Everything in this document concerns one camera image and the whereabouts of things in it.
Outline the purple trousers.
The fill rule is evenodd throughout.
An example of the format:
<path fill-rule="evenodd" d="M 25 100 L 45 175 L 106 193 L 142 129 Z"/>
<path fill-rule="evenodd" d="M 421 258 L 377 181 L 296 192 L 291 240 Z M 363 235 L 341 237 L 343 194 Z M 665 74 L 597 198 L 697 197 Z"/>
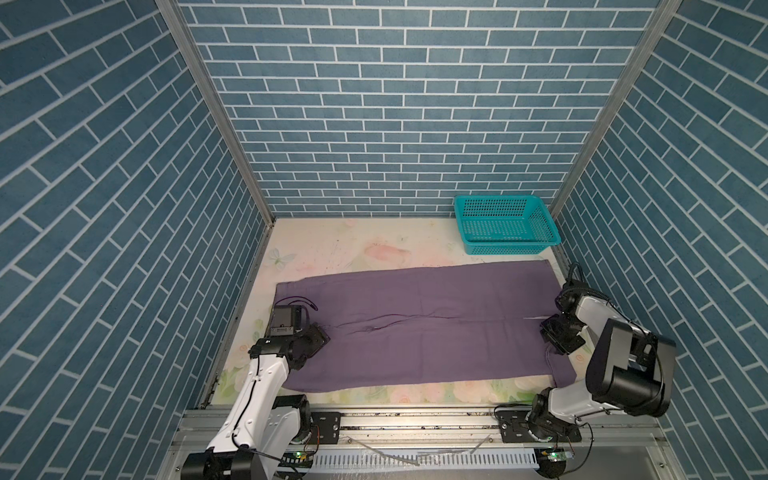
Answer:
<path fill-rule="evenodd" d="M 277 285 L 312 301 L 330 341 L 285 385 L 306 393 L 550 376 L 575 382 L 569 358 L 540 333 L 556 314 L 545 260 L 362 271 Z"/>

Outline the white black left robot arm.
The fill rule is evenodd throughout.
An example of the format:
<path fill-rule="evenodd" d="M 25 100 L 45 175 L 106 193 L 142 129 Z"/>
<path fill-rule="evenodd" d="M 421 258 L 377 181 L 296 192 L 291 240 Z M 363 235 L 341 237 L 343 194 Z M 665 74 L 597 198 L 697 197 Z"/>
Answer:
<path fill-rule="evenodd" d="M 329 342 L 317 324 L 290 334 L 266 336 L 250 349 L 246 382 L 207 448 L 190 454 L 182 479 L 271 479 L 290 442 L 311 425 L 308 401 L 279 392 Z"/>

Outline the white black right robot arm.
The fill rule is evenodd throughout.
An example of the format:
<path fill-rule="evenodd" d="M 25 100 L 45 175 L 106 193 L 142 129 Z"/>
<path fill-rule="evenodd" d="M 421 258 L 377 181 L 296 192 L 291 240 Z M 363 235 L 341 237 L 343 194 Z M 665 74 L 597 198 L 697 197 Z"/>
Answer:
<path fill-rule="evenodd" d="M 565 285 L 559 313 L 540 332 L 558 354 L 584 343 L 583 332 L 597 337 L 585 377 L 569 386 L 538 394 L 526 422 L 541 442 L 568 438 L 586 419 L 613 412 L 659 418 L 670 407 L 677 345 L 620 313 L 603 293 Z"/>

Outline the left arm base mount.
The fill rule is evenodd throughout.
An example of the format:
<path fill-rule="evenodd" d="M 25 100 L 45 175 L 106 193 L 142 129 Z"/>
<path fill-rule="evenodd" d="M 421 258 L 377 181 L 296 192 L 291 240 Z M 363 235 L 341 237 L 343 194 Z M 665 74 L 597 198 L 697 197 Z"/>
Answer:
<path fill-rule="evenodd" d="M 299 434 L 301 445 L 336 445 L 341 432 L 342 414 L 337 411 L 313 412 L 307 427 Z"/>

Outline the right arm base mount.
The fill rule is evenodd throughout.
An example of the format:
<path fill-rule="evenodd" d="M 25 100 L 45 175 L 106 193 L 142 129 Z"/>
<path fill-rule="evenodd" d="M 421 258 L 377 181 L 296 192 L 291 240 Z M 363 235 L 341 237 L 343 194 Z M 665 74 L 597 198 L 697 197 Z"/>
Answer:
<path fill-rule="evenodd" d="M 502 442 L 522 443 L 578 443 L 582 440 L 580 428 L 555 419 L 537 418 L 530 421 L 530 409 L 521 405 L 501 405 L 492 416 L 498 424 Z"/>

